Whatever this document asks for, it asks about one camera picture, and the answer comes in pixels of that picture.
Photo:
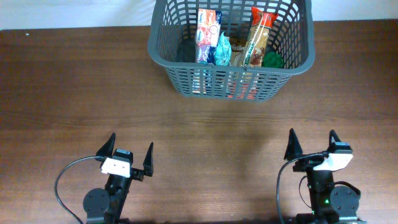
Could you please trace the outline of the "grey plastic mesh basket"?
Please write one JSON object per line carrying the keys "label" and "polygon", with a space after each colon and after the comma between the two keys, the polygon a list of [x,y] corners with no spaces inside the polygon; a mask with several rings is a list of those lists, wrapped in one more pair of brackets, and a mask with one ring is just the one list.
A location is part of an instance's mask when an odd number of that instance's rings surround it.
{"label": "grey plastic mesh basket", "polygon": [[[282,68],[222,67],[195,61],[198,10],[222,13],[221,32],[244,42],[251,9],[278,15],[266,51],[281,56]],[[184,96],[266,101],[290,77],[308,71],[315,61],[311,0],[172,0],[156,1],[148,53],[165,68],[174,88]]]}

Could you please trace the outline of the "red spaghetti pasta package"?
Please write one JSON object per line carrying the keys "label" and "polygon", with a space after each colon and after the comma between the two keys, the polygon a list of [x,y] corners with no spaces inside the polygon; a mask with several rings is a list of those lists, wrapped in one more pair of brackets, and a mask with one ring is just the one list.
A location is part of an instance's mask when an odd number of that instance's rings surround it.
{"label": "red spaghetti pasta package", "polygon": [[[261,67],[266,54],[270,31],[277,14],[265,12],[257,7],[251,8],[252,22],[246,38],[244,56],[239,67]],[[227,88],[228,98],[253,100],[259,88],[259,75],[255,73],[238,74],[237,84],[232,95]]]}

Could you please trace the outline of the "green lidded jar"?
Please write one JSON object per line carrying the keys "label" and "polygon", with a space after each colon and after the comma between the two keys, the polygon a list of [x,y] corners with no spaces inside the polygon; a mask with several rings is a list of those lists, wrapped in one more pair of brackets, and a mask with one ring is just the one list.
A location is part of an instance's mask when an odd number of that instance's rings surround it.
{"label": "green lidded jar", "polygon": [[284,60],[276,52],[268,52],[263,58],[262,66],[268,68],[282,68],[284,66]]}

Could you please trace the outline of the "beige Pantree snack bag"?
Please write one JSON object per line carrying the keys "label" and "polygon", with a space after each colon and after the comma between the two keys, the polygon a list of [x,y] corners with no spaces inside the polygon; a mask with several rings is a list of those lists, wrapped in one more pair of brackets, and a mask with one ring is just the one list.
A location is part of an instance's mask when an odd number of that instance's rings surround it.
{"label": "beige Pantree snack bag", "polygon": [[[246,40],[245,39],[239,39],[237,37],[231,37],[229,39],[229,42],[231,44],[231,58],[229,64],[232,67],[239,67],[242,61],[242,58],[244,56],[244,51],[245,51],[245,46],[246,46]],[[229,73],[229,92],[233,95],[236,84],[237,84],[237,78],[238,74],[236,72],[230,72]]]}

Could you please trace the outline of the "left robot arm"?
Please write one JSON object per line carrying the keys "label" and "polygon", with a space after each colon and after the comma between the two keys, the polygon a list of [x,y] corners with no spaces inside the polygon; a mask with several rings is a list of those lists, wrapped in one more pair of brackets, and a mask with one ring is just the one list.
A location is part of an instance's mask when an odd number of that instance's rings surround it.
{"label": "left robot arm", "polygon": [[97,160],[101,162],[101,172],[107,174],[108,179],[103,188],[89,191],[83,199],[87,223],[129,223],[130,219],[121,218],[121,214],[131,182],[134,180],[142,182],[145,176],[153,176],[153,143],[149,145],[143,168],[137,169],[132,166],[133,153],[124,149],[115,149],[115,141],[116,134],[113,133],[96,153]]}

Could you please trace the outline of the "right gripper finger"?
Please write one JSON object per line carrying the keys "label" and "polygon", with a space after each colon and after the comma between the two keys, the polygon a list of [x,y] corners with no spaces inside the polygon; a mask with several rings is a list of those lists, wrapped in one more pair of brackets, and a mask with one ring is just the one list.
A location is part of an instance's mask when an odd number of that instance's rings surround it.
{"label": "right gripper finger", "polygon": [[335,130],[332,129],[329,132],[329,144],[333,144],[334,142],[341,142],[341,140],[339,139],[338,135],[336,134]]}
{"label": "right gripper finger", "polygon": [[289,130],[289,140],[284,154],[284,160],[291,161],[303,155],[303,151],[293,128]]}

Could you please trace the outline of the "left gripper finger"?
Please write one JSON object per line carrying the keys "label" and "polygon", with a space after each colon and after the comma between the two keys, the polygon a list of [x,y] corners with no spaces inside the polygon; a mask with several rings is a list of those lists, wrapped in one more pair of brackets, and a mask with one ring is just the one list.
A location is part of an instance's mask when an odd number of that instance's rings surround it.
{"label": "left gripper finger", "polygon": [[144,175],[146,176],[153,176],[154,173],[153,149],[154,149],[154,143],[151,142],[143,162]]}
{"label": "left gripper finger", "polygon": [[112,133],[106,143],[96,152],[97,161],[105,161],[107,157],[111,157],[113,155],[115,141],[116,133]]}

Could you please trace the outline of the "Kleenex tissue multipack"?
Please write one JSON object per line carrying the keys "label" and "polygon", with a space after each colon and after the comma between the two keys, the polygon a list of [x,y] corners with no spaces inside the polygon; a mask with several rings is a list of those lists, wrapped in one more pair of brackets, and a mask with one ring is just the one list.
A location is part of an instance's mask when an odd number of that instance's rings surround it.
{"label": "Kleenex tissue multipack", "polygon": [[195,62],[216,65],[215,50],[221,30],[222,12],[199,8],[195,34]]}

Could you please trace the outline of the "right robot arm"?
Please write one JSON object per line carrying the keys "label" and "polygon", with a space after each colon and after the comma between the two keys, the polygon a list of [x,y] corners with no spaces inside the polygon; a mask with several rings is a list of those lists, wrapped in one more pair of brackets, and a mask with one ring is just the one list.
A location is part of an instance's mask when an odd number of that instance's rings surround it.
{"label": "right robot arm", "polygon": [[334,130],[328,138],[328,148],[322,152],[304,154],[294,129],[289,130],[285,151],[286,163],[277,176],[276,203],[280,222],[284,222],[280,207],[280,178],[283,170],[291,163],[294,172],[306,173],[310,196],[310,213],[298,213],[291,221],[300,224],[356,224],[366,223],[356,212],[359,208],[361,191],[345,181],[334,181],[333,173],[344,169],[353,158],[349,143],[340,140]]}

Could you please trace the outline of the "small teal packet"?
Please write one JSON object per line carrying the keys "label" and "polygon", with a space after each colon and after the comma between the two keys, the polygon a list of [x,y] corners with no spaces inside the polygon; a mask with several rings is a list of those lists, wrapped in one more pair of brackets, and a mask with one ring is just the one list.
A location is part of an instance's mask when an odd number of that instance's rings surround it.
{"label": "small teal packet", "polygon": [[218,39],[218,45],[214,52],[215,64],[217,66],[228,66],[231,60],[232,48],[229,42],[229,37],[221,33]]}

